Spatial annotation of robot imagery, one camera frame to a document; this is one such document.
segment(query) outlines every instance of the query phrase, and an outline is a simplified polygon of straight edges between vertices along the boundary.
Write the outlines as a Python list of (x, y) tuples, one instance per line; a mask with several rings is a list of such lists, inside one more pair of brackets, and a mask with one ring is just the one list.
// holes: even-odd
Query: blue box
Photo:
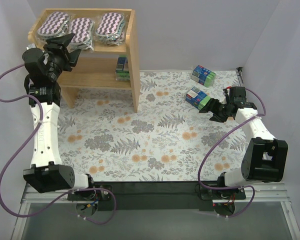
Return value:
[(115, 68), (115, 80), (130, 81), (128, 59), (119, 57)]
[(192, 72), (191, 79), (196, 81), (197, 83), (204, 85), (205, 87), (210, 87), (214, 79), (216, 77), (216, 74), (209, 69), (203, 67), (203, 66), (196, 66), (196, 68)]
[(203, 91), (197, 87), (193, 87), (190, 91), (186, 93), (185, 100), (191, 105), (198, 108), (199, 103), (207, 96)]

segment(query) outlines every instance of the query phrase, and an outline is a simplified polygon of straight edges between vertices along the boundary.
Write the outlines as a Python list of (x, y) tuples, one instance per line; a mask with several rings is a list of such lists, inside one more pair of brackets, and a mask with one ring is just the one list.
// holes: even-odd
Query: shelf board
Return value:
[(61, 87), (131, 89), (130, 81), (117, 81), (117, 58), (81, 57), (71, 72), (63, 71), (58, 79)]
[(125, 54), (127, 52), (126, 42), (119, 46), (107, 46), (100, 43), (94, 43), (94, 52), (100, 54)]

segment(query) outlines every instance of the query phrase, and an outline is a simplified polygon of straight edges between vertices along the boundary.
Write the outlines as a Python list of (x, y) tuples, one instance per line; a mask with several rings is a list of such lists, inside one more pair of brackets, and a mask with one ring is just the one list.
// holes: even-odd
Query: orange flower pattern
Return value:
[[(208, 150), (237, 125), (232, 118), (209, 121), (210, 114), (199, 114), (185, 101), (193, 86), (222, 100), (222, 89), (239, 84), (235, 71), (216, 74), (214, 85), (205, 88), (188, 72), (142, 72), (138, 113), (126, 90), (81, 89), (72, 109), (62, 100), (63, 164), (95, 181), (195, 181)], [(209, 156), (201, 178), (216, 180), (240, 167), (246, 147), (243, 132), (234, 132)]]

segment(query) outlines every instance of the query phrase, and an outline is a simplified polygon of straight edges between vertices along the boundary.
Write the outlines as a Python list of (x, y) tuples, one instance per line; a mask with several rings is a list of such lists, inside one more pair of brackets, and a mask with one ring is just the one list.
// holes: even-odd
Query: purple zigzag patterned package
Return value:
[(47, 39), (57, 38), (68, 34), (72, 17), (73, 15), (62, 11), (51, 13), (37, 30), (38, 40), (43, 42)]
[(98, 21), (95, 40), (104, 45), (122, 44), (126, 38), (126, 19), (122, 13), (105, 13)]
[(71, 21), (70, 33), (74, 33), (69, 47), (72, 50), (94, 50), (93, 32), (95, 21), (88, 17), (78, 17)]

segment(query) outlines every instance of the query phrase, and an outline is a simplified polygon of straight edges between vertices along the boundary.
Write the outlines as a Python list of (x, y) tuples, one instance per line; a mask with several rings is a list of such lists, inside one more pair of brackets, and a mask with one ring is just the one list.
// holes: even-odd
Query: wooden shelf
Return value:
[(64, 71), (58, 79), (60, 87), (131, 89), (130, 81), (117, 81), (116, 58), (79, 58), (71, 72)]
[(107, 46), (100, 43), (94, 43), (94, 52), (102, 54), (125, 54), (127, 52), (126, 42), (119, 46)]
[(28, 33), (28, 40), (38, 48), (43, 44), (37, 40), (37, 31), (53, 12), (73, 14), (74, 18), (95, 18), (105, 13), (123, 13), (126, 20), (125, 42), (119, 46), (94, 44), (94, 52), (101, 54), (125, 54), (129, 64), (130, 81), (116, 81), (117, 59), (81, 57), (71, 72), (63, 71), (57, 82), (61, 87), (61, 96), (69, 106), (75, 106), (80, 88), (125, 89), (132, 91), (134, 112), (138, 111), (140, 96), (139, 45), (137, 36), (136, 12), (133, 9), (113, 8), (47, 8), (44, 9)]

